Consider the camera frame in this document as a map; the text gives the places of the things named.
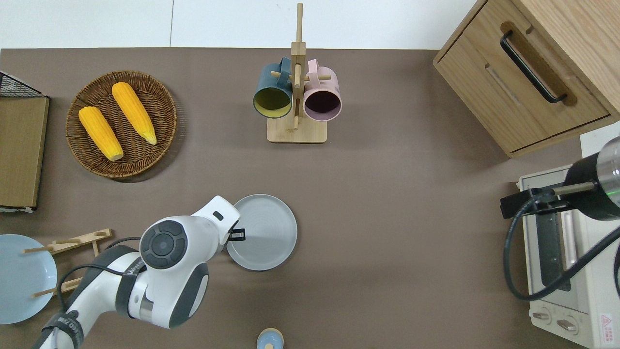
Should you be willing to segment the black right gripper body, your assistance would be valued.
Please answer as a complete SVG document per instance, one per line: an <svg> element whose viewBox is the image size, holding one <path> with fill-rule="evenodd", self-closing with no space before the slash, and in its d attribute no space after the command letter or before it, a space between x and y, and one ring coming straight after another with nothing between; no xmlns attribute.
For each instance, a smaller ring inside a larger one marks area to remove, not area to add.
<svg viewBox="0 0 620 349"><path fill-rule="evenodd" d="M620 208L608 198L606 192L599 183L597 161L599 153L574 163L569 168L564 185L578 185L592 182L595 188L591 191L567 194L565 201L582 212L585 216L598 221L613 221L620 218Z"/></svg>

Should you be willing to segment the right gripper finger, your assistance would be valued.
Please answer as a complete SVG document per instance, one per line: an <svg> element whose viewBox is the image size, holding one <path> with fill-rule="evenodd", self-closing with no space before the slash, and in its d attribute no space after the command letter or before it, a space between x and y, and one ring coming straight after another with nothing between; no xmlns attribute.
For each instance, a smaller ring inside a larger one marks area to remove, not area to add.
<svg viewBox="0 0 620 349"><path fill-rule="evenodd" d="M516 216L518 210L531 199L531 192L518 192L500 199L500 210L504 219Z"/></svg>
<svg viewBox="0 0 620 349"><path fill-rule="evenodd" d="M578 210L585 214L587 210L580 203L581 199L594 193L595 183L583 182L576 185L547 186L533 189L531 203L527 204L528 215L555 214Z"/></svg>

